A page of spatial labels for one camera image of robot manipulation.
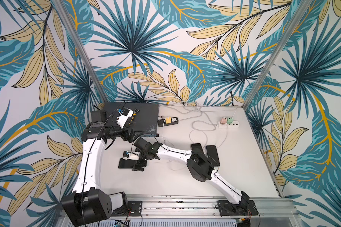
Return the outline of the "black phone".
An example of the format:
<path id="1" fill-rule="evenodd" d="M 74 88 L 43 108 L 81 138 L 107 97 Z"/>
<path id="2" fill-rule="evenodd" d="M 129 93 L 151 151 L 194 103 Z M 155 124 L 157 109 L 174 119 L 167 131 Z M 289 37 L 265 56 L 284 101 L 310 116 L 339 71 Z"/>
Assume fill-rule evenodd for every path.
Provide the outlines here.
<path id="1" fill-rule="evenodd" d="M 133 169 L 136 164 L 136 160 L 123 159 L 119 160 L 118 168 L 119 169 Z"/>

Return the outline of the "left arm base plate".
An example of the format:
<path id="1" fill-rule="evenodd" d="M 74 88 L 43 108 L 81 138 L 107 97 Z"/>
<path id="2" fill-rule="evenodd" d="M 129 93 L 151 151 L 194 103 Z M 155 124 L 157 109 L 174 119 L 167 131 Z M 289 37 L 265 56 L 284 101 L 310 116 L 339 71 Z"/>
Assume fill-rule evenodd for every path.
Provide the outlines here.
<path id="1" fill-rule="evenodd" d="M 112 212 L 112 217 L 141 217 L 142 216 L 142 201 L 128 201 L 127 205 Z"/>

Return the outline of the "phone with pink case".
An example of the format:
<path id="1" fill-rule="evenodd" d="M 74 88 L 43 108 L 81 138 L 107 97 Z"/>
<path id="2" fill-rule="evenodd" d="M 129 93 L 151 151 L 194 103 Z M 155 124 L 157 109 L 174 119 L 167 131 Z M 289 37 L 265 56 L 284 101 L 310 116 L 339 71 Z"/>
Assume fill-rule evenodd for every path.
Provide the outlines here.
<path id="1" fill-rule="evenodd" d="M 194 143 L 191 144 L 191 153 L 192 154 L 201 154 L 204 155 L 204 150 L 202 148 L 202 145 L 200 143 Z"/>

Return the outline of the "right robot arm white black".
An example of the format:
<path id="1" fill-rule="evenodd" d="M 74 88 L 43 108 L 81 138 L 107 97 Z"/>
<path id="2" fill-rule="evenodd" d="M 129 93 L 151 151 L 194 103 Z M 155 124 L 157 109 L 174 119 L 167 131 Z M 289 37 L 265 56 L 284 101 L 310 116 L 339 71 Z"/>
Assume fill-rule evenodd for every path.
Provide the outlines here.
<path id="1" fill-rule="evenodd" d="M 194 179 L 208 182 L 216 188 L 227 200 L 245 211 L 249 209 L 250 197 L 243 191 L 228 183 L 218 172 L 218 167 L 212 164 L 212 158 L 191 150 L 180 150 L 166 146 L 160 142 L 150 143 L 143 138 L 137 139 L 133 145 L 139 151 L 139 160 L 133 170 L 143 171 L 148 160 L 170 160 L 187 166 Z"/>

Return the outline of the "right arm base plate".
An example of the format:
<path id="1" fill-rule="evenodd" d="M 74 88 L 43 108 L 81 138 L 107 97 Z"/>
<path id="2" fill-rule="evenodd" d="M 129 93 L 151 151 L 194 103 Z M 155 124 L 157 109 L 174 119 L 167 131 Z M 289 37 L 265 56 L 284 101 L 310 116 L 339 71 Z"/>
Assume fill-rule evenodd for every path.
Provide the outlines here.
<path id="1" fill-rule="evenodd" d="M 248 207 L 243 209 L 239 205 L 231 204 L 229 201 L 217 201 L 215 208 L 218 209 L 221 216 L 257 216 L 255 202 L 249 200 Z"/>

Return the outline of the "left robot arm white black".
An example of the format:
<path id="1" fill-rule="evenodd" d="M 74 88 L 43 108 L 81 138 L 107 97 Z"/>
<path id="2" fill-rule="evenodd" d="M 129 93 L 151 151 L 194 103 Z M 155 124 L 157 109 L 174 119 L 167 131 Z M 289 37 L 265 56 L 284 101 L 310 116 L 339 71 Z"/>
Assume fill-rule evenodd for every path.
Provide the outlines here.
<path id="1" fill-rule="evenodd" d="M 115 125 L 109 120 L 119 114 Z M 81 135 L 82 161 L 79 175 L 71 194 L 61 200 L 62 207 L 75 227 L 100 223 L 112 214 L 119 215 L 127 211 L 127 196 L 124 192 L 108 195 L 100 188 L 100 166 L 103 153 L 110 148 L 107 140 L 115 141 L 120 137 L 132 142 L 134 132 L 129 127 L 135 112 L 128 108 L 116 109 L 115 112 L 94 111 L 92 120 Z"/>

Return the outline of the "phone with light blue case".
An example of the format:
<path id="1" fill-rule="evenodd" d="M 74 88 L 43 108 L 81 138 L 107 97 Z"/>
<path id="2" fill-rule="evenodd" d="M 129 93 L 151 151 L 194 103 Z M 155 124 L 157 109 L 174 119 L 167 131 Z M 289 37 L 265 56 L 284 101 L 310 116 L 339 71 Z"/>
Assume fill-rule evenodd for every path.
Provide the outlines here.
<path id="1" fill-rule="evenodd" d="M 218 156 L 217 147 L 215 145 L 206 146 L 206 154 L 211 161 L 211 164 L 216 167 L 220 167 L 220 161 Z"/>

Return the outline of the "white charging cable pink phone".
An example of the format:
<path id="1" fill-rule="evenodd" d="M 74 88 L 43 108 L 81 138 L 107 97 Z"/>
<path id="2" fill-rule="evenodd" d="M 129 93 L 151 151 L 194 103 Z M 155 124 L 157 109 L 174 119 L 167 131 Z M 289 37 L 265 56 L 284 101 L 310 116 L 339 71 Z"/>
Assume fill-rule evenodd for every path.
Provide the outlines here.
<path id="1" fill-rule="evenodd" d="M 207 145 L 215 145 L 217 148 L 221 147 L 229 136 L 228 126 L 220 127 L 219 123 L 213 119 L 210 115 L 213 112 L 210 111 L 196 111 L 196 115 L 187 117 L 183 121 L 188 121 L 191 126 L 191 131 L 188 135 L 191 142 L 195 142 L 196 135 L 200 136 L 203 149 Z"/>

